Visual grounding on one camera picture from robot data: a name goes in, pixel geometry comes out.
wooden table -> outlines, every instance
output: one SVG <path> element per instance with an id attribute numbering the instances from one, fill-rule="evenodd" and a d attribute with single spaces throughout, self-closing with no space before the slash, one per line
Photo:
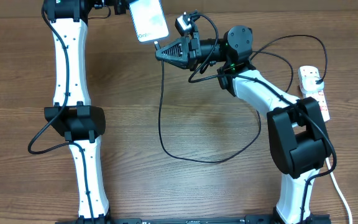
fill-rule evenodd
<path id="1" fill-rule="evenodd" d="M 176 16 L 167 16 L 170 40 L 178 37 Z M 234 25 L 253 28 L 254 49 L 290 34 L 311 34 L 324 41 L 331 112 L 327 127 L 338 156 L 335 175 L 358 223 L 358 11 L 209 16 L 221 36 Z M 202 38 L 213 37 L 206 21 L 199 25 Z M 269 51 L 289 59 L 295 69 L 324 66 L 321 46 L 313 39 L 281 40 Z M 52 35 L 41 18 L 0 19 L 0 223 L 53 223 L 77 216 L 78 189 L 69 150 L 42 156 L 27 152 L 28 142 L 45 124 L 43 108 L 52 104 L 54 56 Z M 287 87 L 290 71 L 283 61 L 259 55 L 254 63 L 265 78 Z M 103 179 L 114 217 L 238 217 L 272 211 L 281 177 L 270 157 L 264 118 L 255 144 L 224 164 L 184 162 L 163 153 L 157 134 L 160 63 L 152 45 L 137 42 L 130 16 L 89 23 L 86 70 L 93 104 L 106 113 Z M 255 111 L 220 90 L 216 80 L 189 84 L 189 75 L 166 66 L 162 128 L 167 149 L 177 156 L 218 159 L 250 142 L 258 130 Z M 290 93 L 300 96 L 297 77 Z M 62 141 L 49 129 L 35 148 Z M 334 223 L 347 223 L 330 177 L 316 181 L 311 210 L 330 214 Z"/>

wooden surface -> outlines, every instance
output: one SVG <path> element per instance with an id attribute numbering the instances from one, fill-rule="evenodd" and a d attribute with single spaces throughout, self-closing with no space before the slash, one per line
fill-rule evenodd
<path id="1" fill-rule="evenodd" d="M 311 34 L 324 41 L 331 112 L 327 127 L 338 156 L 335 175 L 358 223 L 358 11 L 209 16 L 221 37 L 234 25 L 253 28 L 254 49 L 290 34 Z M 178 37 L 175 17 L 167 16 L 170 40 Z M 199 24 L 202 38 L 213 37 L 206 21 Z M 137 42 L 129 16 L 91 21 L 86 47 L 89 92 L 93 104 L 106 113 L 103 178 L 115 217 L 233 217 L 272 211 L 280 172 L 270 157 L 265 119 L 255 144 L 227 163 L 172 159 L 158 142 L 161 68 L 154 47 Z M 269 51 L 289 59 L 295 69 L 324 65 L 321 46 L 313 39 L 282 40 Z M 0 223 L 53 223 L 77 216 L 78 189 L 69 150 L 42 156 L 27 152 L 28 142 L 45 124 L 43 108 L 52 104 L 54 56 L 52 35 L 41 18 L 0 19 Z M 281 89 L 287 87 L 290 72 L 284 62 L 259 55 L 254 63 L 265 78 Z M 220 90 L 216 80 L 189 84 L 189 71 L 168 65 L 165 75 L 162 128 L 172 154 L 218 159 L 254 138 L 255 111 Z M 299 95 L 297 86 L 295 77 L 291 94 Z M 35 148 L 62 141 L 48 130 Z M 329 177 L 315 182 L 311 210 L 329 213 L 334 223 L 347 223 Z"/>
<path id="2" fill-rule="evenodd" d="M 1 17 L 39 17 L 44 0 L 0 0 Z M 161 0 L 164 12 L 278 12 L 358 10 L 358 0 Z M 92 15 L 106 15 L 105 10 L 92 10 Z"/>

white cable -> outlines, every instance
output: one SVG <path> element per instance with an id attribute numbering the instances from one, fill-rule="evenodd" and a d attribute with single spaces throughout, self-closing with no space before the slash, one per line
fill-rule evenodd
<path id="1" fill-rule="evenodd" d="M 326 158 L 326 164 L 327 164 L 327 168 L 330 169 L 331 164 L 329 163 L 329 158 Z M 347 216 L 349 217 L 349 224 L 353 224 L 351 208 L 347 204 L 347 201 L 346 201 L 345 197 L 343 196 L 343 194 L 341 192 L 341 189 L 339 189 L 338 183 L 336 182 L 336 179 L 335 179 L 335 176 L 334 176 L 334 172 L 331 172 L 330 176 L 331 176 L 331 178 L 333 180 L 333 183 L 334 183 L 336 191 L 338 192 L 339 196 L 342 199 L 343 204 L 345 205 L 345 208 L 346 208 L 346 211 L 347 211 Z"/>

white plug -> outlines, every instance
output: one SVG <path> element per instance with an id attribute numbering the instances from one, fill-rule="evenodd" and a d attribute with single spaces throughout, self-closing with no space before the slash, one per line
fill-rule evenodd
<path id="1" fill-rule="evenodd" d="M 324 82 L 317 84 L 320 80 L 318 69 L 313 66 L 302 66 L 298 70 L 300 88 L 303 94 L 313 93 L 324 89 Z"/>

